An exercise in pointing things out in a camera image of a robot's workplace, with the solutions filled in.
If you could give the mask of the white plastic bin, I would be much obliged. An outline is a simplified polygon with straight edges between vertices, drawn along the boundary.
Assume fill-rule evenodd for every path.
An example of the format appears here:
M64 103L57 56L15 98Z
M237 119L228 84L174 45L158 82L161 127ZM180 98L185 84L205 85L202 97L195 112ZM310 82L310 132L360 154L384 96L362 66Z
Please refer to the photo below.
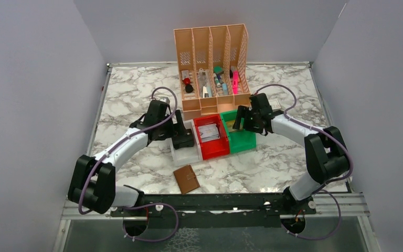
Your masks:
M167 139L171 155L173 158L175 167L182 167L185 165L192 165L194 163L201 162L203 160L199 140L196 133L196 127L194 125L193 120L186 120L183 122L186 129L191 129L193 132L194 138L194 146L193 147L185 147L176 150L173 147L172 139Z

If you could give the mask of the green plastic bin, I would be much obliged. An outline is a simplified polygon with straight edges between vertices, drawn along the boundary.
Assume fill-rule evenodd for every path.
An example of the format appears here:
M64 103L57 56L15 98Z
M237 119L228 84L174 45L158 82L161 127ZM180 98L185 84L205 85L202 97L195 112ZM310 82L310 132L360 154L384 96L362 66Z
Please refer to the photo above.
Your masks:
M255 149L257 145L256 135L253 132L245 131L242 128L239 130L232 128L236 115L236 110L220 113L220 118L228 137L231 154Z

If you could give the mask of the red plastic bin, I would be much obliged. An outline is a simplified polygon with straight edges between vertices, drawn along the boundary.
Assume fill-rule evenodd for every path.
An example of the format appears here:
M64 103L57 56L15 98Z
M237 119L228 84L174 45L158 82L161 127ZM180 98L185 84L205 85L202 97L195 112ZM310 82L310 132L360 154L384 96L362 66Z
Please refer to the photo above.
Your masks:
M229 139L219 114L196 118L194 126L203 160L230 153Z

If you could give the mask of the brown leather card holder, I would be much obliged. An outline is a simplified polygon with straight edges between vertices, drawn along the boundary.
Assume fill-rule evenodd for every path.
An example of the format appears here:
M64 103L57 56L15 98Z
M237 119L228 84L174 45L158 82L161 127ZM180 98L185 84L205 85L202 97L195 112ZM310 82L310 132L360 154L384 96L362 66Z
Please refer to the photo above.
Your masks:
M181 194L184 195L200 188L200 184L191 165L178 168L173 174Z

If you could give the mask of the peach plastic file organizer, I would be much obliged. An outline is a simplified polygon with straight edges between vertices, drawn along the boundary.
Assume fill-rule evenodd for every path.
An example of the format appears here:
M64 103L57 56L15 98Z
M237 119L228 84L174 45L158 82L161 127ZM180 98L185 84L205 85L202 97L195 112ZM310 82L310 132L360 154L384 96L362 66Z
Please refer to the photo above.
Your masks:
M185 120L249 105L245 24L175 29L174 41ZM215 66L222 67L224 73L216 75ZM239 72L238 94L232 91L232 70ZM185 78L191 80L193 93L185 92ZM209 98L202 97L203 86L207 87Z

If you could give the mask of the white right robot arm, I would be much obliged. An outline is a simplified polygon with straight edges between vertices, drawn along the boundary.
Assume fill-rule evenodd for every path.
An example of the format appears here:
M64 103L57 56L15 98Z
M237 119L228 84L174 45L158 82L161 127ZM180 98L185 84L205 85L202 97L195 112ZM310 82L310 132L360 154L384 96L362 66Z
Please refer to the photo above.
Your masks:
M338 128L317 128L274 110L264 93L251 95L250 106L239 106L233 129L286 137L305 149L306 172L283 191L282 205L294 209L327 183L352 169Z

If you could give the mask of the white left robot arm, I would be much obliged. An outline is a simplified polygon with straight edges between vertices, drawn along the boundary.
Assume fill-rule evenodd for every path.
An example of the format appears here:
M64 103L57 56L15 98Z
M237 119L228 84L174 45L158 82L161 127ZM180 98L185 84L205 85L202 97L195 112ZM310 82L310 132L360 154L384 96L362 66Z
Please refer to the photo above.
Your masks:
M116 186L116 174L151 142L166 139L176 141L177 149L195 144L192 130L184 126L181 111L171 111L168 103L152 100L147 112L106 150L77 159L67 199L78 204L80 214L103 214L112 207L136 206L142 191L128 185Z

